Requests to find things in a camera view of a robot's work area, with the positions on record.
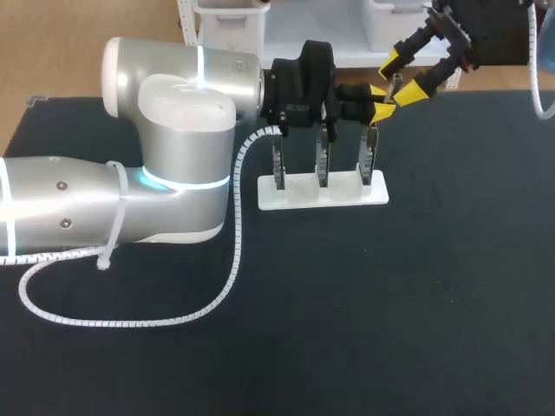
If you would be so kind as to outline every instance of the black table surface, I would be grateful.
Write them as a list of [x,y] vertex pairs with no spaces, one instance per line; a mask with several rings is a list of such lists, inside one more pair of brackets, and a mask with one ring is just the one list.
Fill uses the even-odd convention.
[[[186,325],[45,322],[17,297],[24,268],[1,269],[0,414],[553,415],[555,124],[534,117],[525,92],[400,110],[381,128],[384,206],[261,212],[257,143],[238,280]],[[352,169],[360,127],[339,131],[332,167]],[[288,172],[312,169],[316,133],[286,141]],[[28,109],[7,156],[31,155],[141,163],[134,127],[87,98]],[[121,247],[105,272],[56,264],[29,294],[71,317],[184,315],[227,278],[231,218],[206,243]]]

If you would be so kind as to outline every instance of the white holder base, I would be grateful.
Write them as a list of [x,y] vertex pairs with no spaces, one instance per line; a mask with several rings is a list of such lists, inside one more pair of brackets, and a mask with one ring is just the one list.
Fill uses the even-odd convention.
[[333,206],[384,205],[389,202],[382,171],[374,171],[372,185],[362,185],[354,171],[330,172],[328,188],[320,188],[315,173],[285,176],[285,190],[278,191],[273,176],[258,178],[258,208],[262,211],[300,210]]

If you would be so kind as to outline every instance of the white spiral cable wrap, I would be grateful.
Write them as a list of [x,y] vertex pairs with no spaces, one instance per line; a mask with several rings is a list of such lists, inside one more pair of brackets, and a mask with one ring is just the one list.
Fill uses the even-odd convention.
[[532,84],[532,100],[534,103],[534,110],[541,120],[549,120],[555,115],[555,102],[547,111],[541,104],[539,97],[539,84],[538,84],[538,21],[536,17],[536,6],[532,4],[528,8],[528,20],[530,22],[530,83]]
[[280,136],[281,132],[279,127],[265,127],[257,130],[255,133],[251,134],[248,139],[243,143],[238,151],[237,158],[235,159],[235,166],[233,168],[233,206],[235,213],[235,248],[233,253],[232,270],[230,271],[227,282],[224,288],[219,293],[219,295],[210,302],[204,308],[193,312],[188,315],[179,316],[171,319],[157,319],[150,321],[96,321],[96,320],[84,320],[84,319],[74,319],[67,318],[64,316],[59,316],[56,314],[51,314],[40,308],[38,308],[27,295],[27,284],[32,276],[34,276],[39,270],[50,266],[53,263],[61,262],[65,260],[72,260],[75,258],[91,257],[100,255],[105,247],[100,248],[87,248],[79,250],[69,250],[61,253],[42,253],[29,256],[17,256],[17,257],[0,257],[1,265],[9,264],[32,264],[37,263],[35,266],[31,267],[25,272],[21,281],[19,282],[19,298],[23,302],[23,305],[30,310],[33,314],[40,316],[42,319],[47,321],[61,323],[62,325],[70,325],[74,327],[100,327],[100,328],[144,328],[144,327],[168,327],[172,325],[180,325],[181,323],[191,322],[196,319],[201,318],[204,315],[209,314],[211,311],[215,310],[229,294],[233,284],[235,283],[235,278],[238,274],[239,264],[241,262],[241,243],[242,243],[242,217],[241,217],[241,169],[243,167],[243,160],[245,158],[246,152],[251,147],[252,143],[258,140],[260,137],[266,135]]

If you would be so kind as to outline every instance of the cable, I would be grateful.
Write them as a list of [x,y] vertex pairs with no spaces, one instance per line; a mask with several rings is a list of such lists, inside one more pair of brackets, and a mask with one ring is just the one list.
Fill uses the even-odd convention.
[[532,4],[528,8],[528,20],[530,22],[530,83],[532,84],[532,101],[534,110],[541,120],[549,120],[555,115],[555,102],[547,111],[544,111],[539,97],[538,85],[538,22],[536,18],[536,6]]
[[75,327],[101,327],[101,328],[144,328],[144,327],[168,327],[172,325],[179,325],[185,322],[191,322],[196,319],[199,319],[202,316],[205,316],[215,310],[225,299],[225,297],[229,294],[233,284],[235,283],[235,279],[238,274],[239,265],[241,262],[241,243],[242,243],[242,216],[241,216],[241,169],[243,167],[243,160],[249,148],[252,146],[256,140],[260,137],[266,135],[274,135],[280,136],[281,132],[279,127],[272,126],[272,127],[265,127],[257,130],[255,133],[251,134],[247,140],[243,143],[241,148],[238,151],[237,158],[235,159],[235,166],[233,168],[233,206],[234,206],[234,217],[235,217],[235,249],[233,252],[233,262],[232,262],[232,270],[230,271],[229,277],[227,278],[227,282],[225,283],[224,288],[218,294],[218,296],[210,302],[204,308],[193,312],[188,315],[183,315],[177,318],[171,319],[158,319],[158,320],[150,320],[150,321],[94,321],[94,320],[82,320],[82,319],[74,319],[74,318],[67,318],[64,316],[59,316],[56,314],[51,314],[50,312],[46,312],[40,308],[38,308],[27,295],[27,285],[29,280],[32,276],[34,276],[39,270],[44,269],[45,267],[50,266],[53,263],[70,260],[72,258],[82,258],[82,257],[90,257],[96,256],[101,254],[105,248],[89,248],[89,249],[80,249],[80,250],[71,250],[65,251],[63,253],[43,253],[41,255],[33,255],[35,257],[45,256],[44,260],[37,260],[41,261],[40,263],[36,264],[35,266],[31,267],[29,270],[25,272],[21,281],[19,282],[19,298],[23,302],[23,305],[31,311],[33,314],[40,316],[42,319],[47,321],[61,323],[62,325],[70,325]]
[[110,238],[104,251],[98,256],[96,261],[96,267],[98,270],[107,270],[110,268],[110,257],[115,249],[118,242],[118,237],[120,236],[121,227],[123,226],[123,220],[125,219],[125,211],[127,207],[127,192],[129,191],[129,180],[127,179],[127,171],[125,167],[120,162],[114,162],[110,160],[106,163],[108,166],[113,166],[118,172],[118,178],[120,179],[120,198],[118,199],[118,207],[115,211],[114,223],[112,224],[112,230],[110,231]]

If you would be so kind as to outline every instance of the white container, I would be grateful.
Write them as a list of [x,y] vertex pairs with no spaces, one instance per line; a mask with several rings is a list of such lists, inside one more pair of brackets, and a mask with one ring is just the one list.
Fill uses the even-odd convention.
[[199,44],[207,48],[261,55],[270,4],[258,0],[195,0],[200,15]]
[[364,32],[370,49],[389,52],[424,26],[429,2],[422,0],[362,0]]

